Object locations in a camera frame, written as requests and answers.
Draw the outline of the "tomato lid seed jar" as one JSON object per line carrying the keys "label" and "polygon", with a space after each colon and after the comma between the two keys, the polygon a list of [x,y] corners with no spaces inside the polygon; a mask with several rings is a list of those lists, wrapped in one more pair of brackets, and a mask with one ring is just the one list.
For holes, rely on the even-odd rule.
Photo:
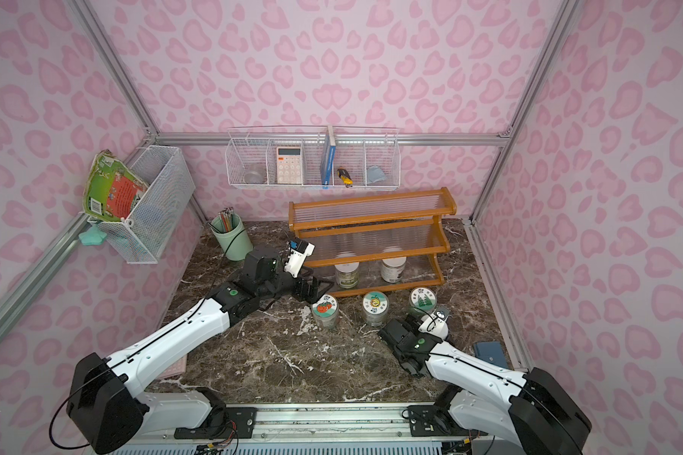
{"label": "tomato lid seed jar", "polygon": [[339,303],[331,295],[324,294],[311,307],[312,316],[323,329],[335,328],[339,318]]}

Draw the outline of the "green leaf lid seed jar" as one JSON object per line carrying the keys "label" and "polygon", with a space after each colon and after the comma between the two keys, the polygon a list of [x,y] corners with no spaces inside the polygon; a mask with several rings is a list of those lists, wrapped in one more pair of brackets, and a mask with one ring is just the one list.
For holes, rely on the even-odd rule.
{"label": "green leaf lid seed jar", "polygon": [[430,315],[436,310],[437,299],[433,290],[427,287],[414,288],[409,297],[408,313],[416,317]]}

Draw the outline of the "sunflower lid seed jar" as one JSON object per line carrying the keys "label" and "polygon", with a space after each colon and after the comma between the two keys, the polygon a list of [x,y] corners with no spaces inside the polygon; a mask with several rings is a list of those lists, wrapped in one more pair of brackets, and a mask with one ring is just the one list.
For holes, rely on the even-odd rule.
{"label": "sunflower lid seed jar", "polygon": [[370,291],[362,300],[366,323],[372,327],[381,327],[387,321],[390,303],[388,297],[380,291]]}

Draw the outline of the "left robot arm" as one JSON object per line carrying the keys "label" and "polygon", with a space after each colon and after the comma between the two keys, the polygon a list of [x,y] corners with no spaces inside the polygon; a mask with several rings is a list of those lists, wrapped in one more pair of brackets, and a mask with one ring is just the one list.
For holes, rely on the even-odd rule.
{"label": "left robot arm", "polygon": [[315,246],[290,241],[288,259],[258,246],[243,267],[211,289],[187,312],[144,339],[106,358],[91,353],[75,367],[66,414],[91,449],[109,454],[138,435],[170,430],[179,439],[219,445],[252,432],[254,414],[234,416],[206,388],[184,394],[146,394],[146,388],[189,352],[282,297],[316,303],[332,288],[305,266]]}

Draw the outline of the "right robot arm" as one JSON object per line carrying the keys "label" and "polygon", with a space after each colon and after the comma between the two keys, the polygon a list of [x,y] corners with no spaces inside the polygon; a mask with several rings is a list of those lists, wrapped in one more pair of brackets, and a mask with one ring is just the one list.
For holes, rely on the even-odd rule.
{"label": "right robot arm", "polygon": [[440,318],[389,320],[379,337],[413,377],[447,387],[430,406],[402,415],[422,436],[467,436],[477,430],[527,454],[581,454],[592,424],[556,378],[533,368],[508,370],[469,356],[446,341]]}

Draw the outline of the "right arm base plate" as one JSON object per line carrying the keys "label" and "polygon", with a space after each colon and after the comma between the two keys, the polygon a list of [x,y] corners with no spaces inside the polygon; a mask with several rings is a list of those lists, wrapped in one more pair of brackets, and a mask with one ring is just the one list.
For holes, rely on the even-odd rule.
{"label": "right arm base plate", "polygon": [[463,430],[447,411],[436,405],[411,405],[401,417],[409,424],[411,436],[459,436]]}

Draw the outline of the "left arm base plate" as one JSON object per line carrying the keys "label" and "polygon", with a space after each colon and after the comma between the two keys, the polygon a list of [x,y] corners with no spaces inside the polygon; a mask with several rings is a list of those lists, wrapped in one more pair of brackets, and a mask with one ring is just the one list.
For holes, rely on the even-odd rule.
{"label": "left arm base plate", "polygon": [[250,439],[255,427],[258,409],[254,407],[230,407],[221,411],[214,409],[198,428],[177,428],[176,440],[224,441],[231,435],[237,439]]}

